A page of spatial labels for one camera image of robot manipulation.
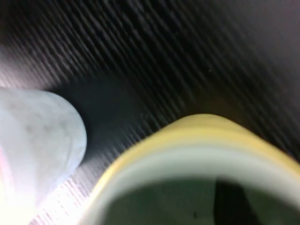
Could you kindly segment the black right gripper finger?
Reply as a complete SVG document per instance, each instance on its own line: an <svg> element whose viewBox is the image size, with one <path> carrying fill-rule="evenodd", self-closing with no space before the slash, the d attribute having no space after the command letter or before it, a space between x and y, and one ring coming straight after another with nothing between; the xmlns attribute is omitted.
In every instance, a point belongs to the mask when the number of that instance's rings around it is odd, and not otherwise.
<svg viewBox="0 0 300 225"><path fill-rule="evenodd" d="M222 180L216 181L214 223L216 225L259 224L259 219L240 185Z"/></svg>

